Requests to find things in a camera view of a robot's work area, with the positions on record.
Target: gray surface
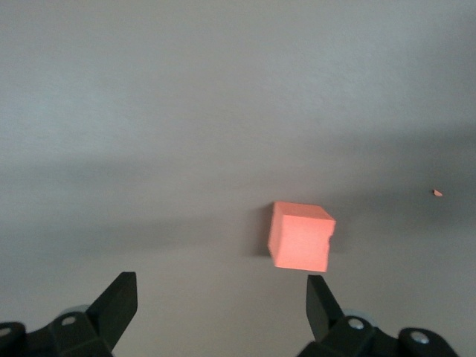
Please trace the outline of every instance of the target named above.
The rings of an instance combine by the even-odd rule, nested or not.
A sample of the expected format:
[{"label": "gray surface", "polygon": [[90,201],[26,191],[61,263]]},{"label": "gray surface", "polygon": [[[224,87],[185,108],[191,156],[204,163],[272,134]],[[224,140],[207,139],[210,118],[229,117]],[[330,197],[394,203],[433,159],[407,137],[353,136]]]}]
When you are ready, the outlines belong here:
[{"label": "gray surface", "polygon": [[[336,219],[326,279],[476,356],[474,1],[2,1],[0,320],[123,270],[117,356],[294,356],[270,204]],[[444,197],[433,197],[438,188]]]}]

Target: orange cube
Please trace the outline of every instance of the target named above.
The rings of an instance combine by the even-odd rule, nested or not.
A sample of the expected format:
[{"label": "orange cube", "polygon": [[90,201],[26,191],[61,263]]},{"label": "orange cube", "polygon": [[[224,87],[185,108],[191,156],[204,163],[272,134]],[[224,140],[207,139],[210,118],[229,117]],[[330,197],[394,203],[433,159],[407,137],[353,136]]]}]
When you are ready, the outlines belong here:
[{"label": "orange cube", "polygon": [[275,202],[268,248],[279,268],[326,271],[335,219],[322,207]]}]

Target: silver bolt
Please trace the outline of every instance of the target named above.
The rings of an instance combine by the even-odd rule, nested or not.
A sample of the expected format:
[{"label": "silver bolt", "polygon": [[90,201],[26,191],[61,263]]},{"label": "silver bolt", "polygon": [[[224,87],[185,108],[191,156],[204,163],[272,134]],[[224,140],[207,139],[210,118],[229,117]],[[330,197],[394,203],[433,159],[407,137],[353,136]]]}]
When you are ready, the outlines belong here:
[{"label": "silver bolt", "polygon": [[63,326],[67,326],[67,325],[71,325],[71,324],[74,324],[76,322],[76,318],[74,316],[68,316],[67,318],[64,318],[62,321],[61,321],[61,324]]},{"label": "silver bolt", "polygon": [[10,332],[12,332],[12,329],[10,327],[5,327],[4,329],[0,329],[0,337],[4,337],[8,335]]},{"label": "silver bolt", "polygon": [[425,335],[423,332],[420,331],[413,331],[410,336],[415,342],[418,342],[419,344],[429,344],[430,339],[428,338],[427,335]]},{"label": "silver bolt", "polygon": [[349,325],[353,329],[363,329],[364,328],[364,323],[360,321],[358,318],[351,318],[349,320]]}]

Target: black mechanical bracket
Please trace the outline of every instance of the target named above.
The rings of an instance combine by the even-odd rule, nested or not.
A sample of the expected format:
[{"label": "black mechanical bracket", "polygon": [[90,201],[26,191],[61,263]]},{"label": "black mechanical bracket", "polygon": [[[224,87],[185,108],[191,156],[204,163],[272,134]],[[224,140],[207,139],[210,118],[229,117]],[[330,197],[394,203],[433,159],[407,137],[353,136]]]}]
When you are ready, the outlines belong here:
[{"label": "black mechanical bracket", "polygon": [[457,357],[441,336],[427,329],[403,329],[396,339],[363,318],[344,316],[320,275],[308,276],[306,313],[315,341],[298,357]]},{"label": "black mechanical bracket", "polygon": [[121,273],[86,312],[70,312],[26,333],[0,324],[0,357],[111,357],[138,307],[135,273]]}]

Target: cube top face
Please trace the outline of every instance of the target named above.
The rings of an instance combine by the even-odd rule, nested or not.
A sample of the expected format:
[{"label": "cube top face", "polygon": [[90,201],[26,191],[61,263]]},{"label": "cube top face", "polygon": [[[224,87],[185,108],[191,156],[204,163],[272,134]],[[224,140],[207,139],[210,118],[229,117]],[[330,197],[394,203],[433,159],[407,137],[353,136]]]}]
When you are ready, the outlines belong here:
[{"label": "cube top face", "polygon": [[335,220],[321,207],[275,202],[268,247],[274,265],[326,271]]}]

